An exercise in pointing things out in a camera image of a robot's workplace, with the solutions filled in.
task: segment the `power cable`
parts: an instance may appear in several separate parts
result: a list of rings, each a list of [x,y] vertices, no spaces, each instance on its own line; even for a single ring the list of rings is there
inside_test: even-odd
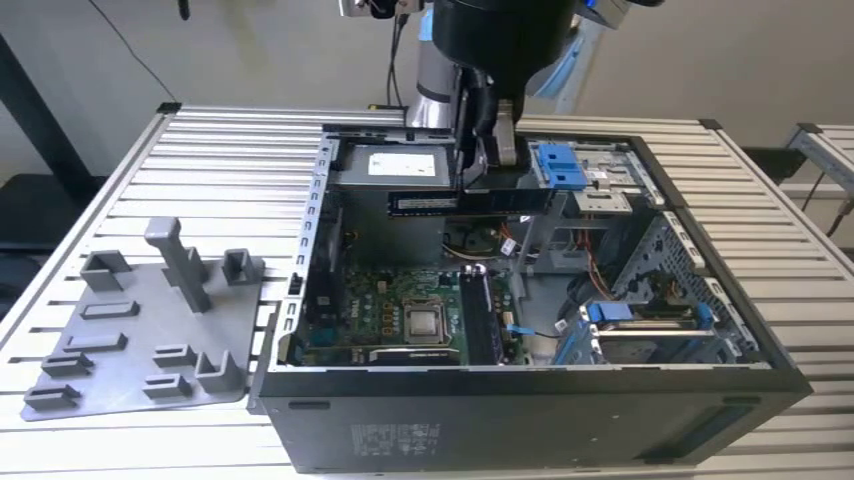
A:
[[[177,98],[174,98],[174,94],[172,93],[169,88],[165,86],[165,83],[162,83],[162,80],[160,80],[160,77],[157,76],[157,74],[150,70],[150,68],[148,67],[145,62],[142,62],[142,59],[138,58],[138,55],[136,55],[136,52],[133,51],[133,47],[130,47],[130,44],[128,43],[126,38],[124,38],[124,35],[121,35],[121,32],[116,28],[116,25],[112,23],[112,20],[109,20],[109,17],[104,13],[104,10],[101,10],[101,7],[97,6],[97,3],[94,3],[94,0],[86,0],[86,1],[89,2],[89,5],[92,5],[92,8],[94,8],[94,10],[97,10],[97,13],[100,14],[100,16],[106,21],[106,24],[109,25],[109,28],[112,28],[112,31],[116,32],[116,35],[118,36],[118,39],[121,40],[121,43],[124,43],[124,46],[126,47],[128,52],[130,52],[130,56],[133,57],[133,60],[136,60],[136,62],[141,65],[141,67],[145,69],[145,71],[150,74],[150,77],[160,84],[160,86],[162,87],[162,90],[165,91],[166,95],[172,99],[172,101],[177,102]]]

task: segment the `blue latch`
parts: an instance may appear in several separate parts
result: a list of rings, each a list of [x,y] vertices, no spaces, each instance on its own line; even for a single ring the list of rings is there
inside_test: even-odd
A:
[[[587,187],[587,176],[577,164],[575,152],[568,145],[539,145],[539,166],[548,178],[548,187],[580,191]]]

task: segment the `cable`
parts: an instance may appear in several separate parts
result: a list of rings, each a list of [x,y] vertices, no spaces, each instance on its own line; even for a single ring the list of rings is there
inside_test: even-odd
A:
[[[800,207],[800,211],[802,212],[806,212],[806,206],[810,204],[810,200],[812,200],[812,195],[815,194],[815,189],[818,188],[818,184],[822,183],[823,179],[824,179],[824,172],[822,172],[822,174],[815,179],[815,183],[812,184],[812,189],[810,190],[810,193],[806,196],[806,200],[803,201],[803,206]]]
[[[94,8],[94,10],[97,10],[97,13],[101,15],[101,17],[106,21],[106,24],[109,25],[109,28],[112,28],[112,31],[116,32],[116,35],[118,36],[118,39],[121,40],[121,43],[124,43],[124,46],[126,47],[128,52],[130,52],[130,56],[133,57],[133,60],[136,60],[136,62],[141,65],[141,67],[145,69],[145,71],[150,74],[152,78],[157,81],[157,83],[162,87],[162,90],[165,90],[165,93],[169,95],[169,98],[172,99],[172,101],[177,102],[177,98],[174,98],[174,94],[172,94],[172,91],[165,86],[165,83],[162,83],[162,80],[160,80],[160,77],[157,77],[157,75],[150,70],[150,68],[148,68],[148,65],[145,65],[145,62],[142,62],[142,59],[138,58],[138,56],[136,55],[136,52],[133,51],[133,47],[130,47],[130,44],[128,43],[128,40],[124,38],[124,35],[121,35],[121,32],[116,28],[116,25],[112,23],[112,20],[109,20],[109,17],[104,13],[104,10],[101,10],[101,7],[97,6],[97,3],[94,3],[94,0],[86,0],[86,1],[89,2],[89,5],[92,5],[92,8]]]
[[[604,279],[601,278],[601,273],[599,272],[599,267],[596,265],[596,260],[592,256],[592,247],[589,244],[589,230],[581,231],[581,238],[584,244],[584,250],[587,250],[587,272],[589,273],[589,281],[592,282],[592,286],[596,287],[596,290],[605,298],[605,300],[613,300],[613,297],[608,293],[609,288],[604,283]]]
[[[836,228],[839,228],[839,224],[842,223],[843,218],[844,215],[842,214],[836,215],[836,218],[834,218],[832,225],[830,225],[830,230],[827,230],[827,233],[824,234],[827,238],[830,238],[832,234],[836,233]]]
[[[537,332],[532,328],[519,327],[516,325],[507,325],[507,331],[511,333],[517,333],[519,335],[536,335],[537,337],[560,339],[561,335],[548,335],[547,333]]]
[[[400,35],[403,34],[403,27],[409,21],[409,15],[403,14],[395,17],[391,25],[391,55],[388,60],[388,73],[385,74],[385,104],[391,105],[391,87],[395,89],[395,99],[397,106],[403,108],[403,100],[400,99],[400,89],[397,87],[397,70],[395,62],[397,59],[397,49],[400,48]]]
[[[483,256],[477,256],[477,255],[468,255],[465,253],[457,252],[456,250],[453,250],[448,245],[445,245],[444,243],[441,244],[441,248],[444,248],[444,251],[448,252],[451,255],[453,255],[455,257],[461,258],[463,260],[472,260],[472,261],[477,261],[477,260],[492,260],[497,257],[483,257]]]

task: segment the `metal frame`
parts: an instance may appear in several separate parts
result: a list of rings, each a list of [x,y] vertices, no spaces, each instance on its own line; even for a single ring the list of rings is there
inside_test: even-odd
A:
[[[68,198],[82,208],[97,191],[94,178],[1,34],[0,101],[38,151]]]
[[[787,148],[800,150],[848,196],[854,195],[854,127],[802,123]]]
[[[136,478],[157,475],[248,475],[298,478],[265,417],[245,404],[216,409],[117,414],[49,423],[18,418],[22,390],[37,359],[53,347],[56,329],[80,295],[74,278],[81,254],[92,246],[126,249],[132,262],[149,261],[128,240],[144,216],[176,214],[185,231],[220,252],[234,236],[240,245],[278,252],[270,258],[256,326],[282,298],[297,229],[288,223],[304,190],[288,177],[305,172],[320,138],[320,123],[401,123],[400,112],[320,112],[182,107],[157,115],[68,237],[48,260],[21,301],[0,323],[0,432],[4,472],[53,472],[53,478]],[[850,265],[836,260],[814,225],[796,214],[780,190],[763,179],[737,147],[692,120],[535,116],[520,127],[533,131],[637,135],[683,194],[747,295],[811,382],[815,394],[758,427],[696,468],[649,467],[597,472],[552,469],[549,478],[668,478],[727,480],[847,480],[854,474],[854,323]],[[705,178],[727,172],[735,179]],[[772,248],[791,242],[803,250]],[[768,291],[779,286],[794,299]],[[262,332],[256,333],[253,354]],[[145,444],[114,449],[116,442]],[[421,474],[465,478],[468,474]],[[539,478],[541,470],[477,472],[477,478]]]

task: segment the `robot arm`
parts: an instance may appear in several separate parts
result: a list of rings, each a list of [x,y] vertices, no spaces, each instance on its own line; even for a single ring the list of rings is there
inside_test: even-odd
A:
[[[435,0],[433,43],[460,67],[453,99],[456,161],[485,168],[527,170],[515,124],[524,109],[524,88],[555,62],[580,13],[604,23],[596,0]],[[621,0],[600,1],[628,7]],[[657,6],[663,0],[631,0]]]

